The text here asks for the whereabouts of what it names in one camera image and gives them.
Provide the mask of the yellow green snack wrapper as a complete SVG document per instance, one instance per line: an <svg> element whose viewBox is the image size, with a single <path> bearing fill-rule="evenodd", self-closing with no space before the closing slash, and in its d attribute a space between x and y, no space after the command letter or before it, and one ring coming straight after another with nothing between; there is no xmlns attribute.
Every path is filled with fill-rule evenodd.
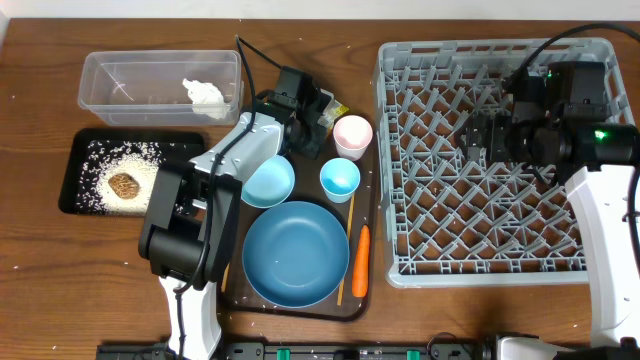
<svg viewBox="0 0 640 360"><path fill-rule="evenodd" d="M347 106L337 100L332 100L320 116L318 124L327 129L332 129L335 122L348 111L349 108Z"/></svg>

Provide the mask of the light blue bowl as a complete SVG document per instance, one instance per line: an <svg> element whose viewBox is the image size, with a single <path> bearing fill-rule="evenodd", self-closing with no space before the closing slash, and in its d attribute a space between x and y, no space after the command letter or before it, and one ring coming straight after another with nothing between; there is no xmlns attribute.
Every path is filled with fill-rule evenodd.
<svg viewBox="0 0 640 360"><path fill-rule="evenodd" d="M295 186L291 163L276 155L264 162L243 185L241 199L255 208L270 208L286 200Z"/></svg>

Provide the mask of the white tissue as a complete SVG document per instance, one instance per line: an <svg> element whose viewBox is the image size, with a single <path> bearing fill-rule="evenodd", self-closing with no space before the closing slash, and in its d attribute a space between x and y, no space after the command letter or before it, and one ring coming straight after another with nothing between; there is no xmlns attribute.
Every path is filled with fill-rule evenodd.
<svg viewBox="0 0 640 360"><path fill-rule="evenodd" d="M230 110L222 92L212 83L183 79L182 85L192 102L192 110L213 119L224 119Z"/></svg>

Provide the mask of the dark blue plate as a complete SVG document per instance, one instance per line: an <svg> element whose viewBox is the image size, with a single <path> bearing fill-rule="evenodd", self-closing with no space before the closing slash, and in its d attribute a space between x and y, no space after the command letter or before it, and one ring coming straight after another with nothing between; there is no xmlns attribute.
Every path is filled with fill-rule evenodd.
<svg viewBox="0 0 640 360"><path fill-rule="evenodd" d="M342 223L326 208L281 203L251 225L242 250L244 274L265 300L288 308L329 297L348 270L350 250Z"/></svg>

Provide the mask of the brown food scrap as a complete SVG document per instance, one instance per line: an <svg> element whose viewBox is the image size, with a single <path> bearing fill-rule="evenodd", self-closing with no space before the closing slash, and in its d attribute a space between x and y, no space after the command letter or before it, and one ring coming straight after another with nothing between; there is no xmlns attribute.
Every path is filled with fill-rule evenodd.
<svg viewBox="0 0 640 360"><path fill-rule="evenodd" d="M127 173L113 175L108 184L111 190L121 199L129 200L135 198L140 192L139 183Z"/></svg>

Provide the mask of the pile of white rice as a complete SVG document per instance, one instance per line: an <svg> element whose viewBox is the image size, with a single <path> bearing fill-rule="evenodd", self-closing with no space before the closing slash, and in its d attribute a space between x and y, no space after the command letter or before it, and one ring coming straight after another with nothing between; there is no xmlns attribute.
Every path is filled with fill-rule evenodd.
<svg viewBox="0 0 640 360"><path fill-rule="evenodd" d="M157 142L93 140L80 166L74 211L82 214L143 216L159 166L166 160ZM108 180L127 173L140 185L139 194L129 200L119 198Z"/></svg>

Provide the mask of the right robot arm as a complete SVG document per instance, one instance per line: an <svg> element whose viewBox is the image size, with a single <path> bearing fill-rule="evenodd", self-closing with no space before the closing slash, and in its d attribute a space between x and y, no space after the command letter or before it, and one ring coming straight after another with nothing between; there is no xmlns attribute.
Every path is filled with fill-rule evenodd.
<svg viewBox="0 0 640 360"><path fill-rule="evenodd" d="M502 335L483 359L636 359L639 356L639 131L588 120L474 116L454 133L466 159L552 165L576 217L591 297L582 349Z"/></svg>

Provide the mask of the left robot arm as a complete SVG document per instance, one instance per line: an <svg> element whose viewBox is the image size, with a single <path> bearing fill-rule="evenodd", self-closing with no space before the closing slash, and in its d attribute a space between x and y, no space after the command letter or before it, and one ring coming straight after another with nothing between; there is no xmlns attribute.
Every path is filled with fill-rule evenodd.
<svg viewBox="0 0 640 360"><path fill-rule="evenodd" d="M284 66L275 88L252 92L250 105L214 147L159 167L138 252L167 296L166 358L208 359L218 347L216 284L234 250L243 185L282 152L317 158L347 110L309 74Z"/></svg>

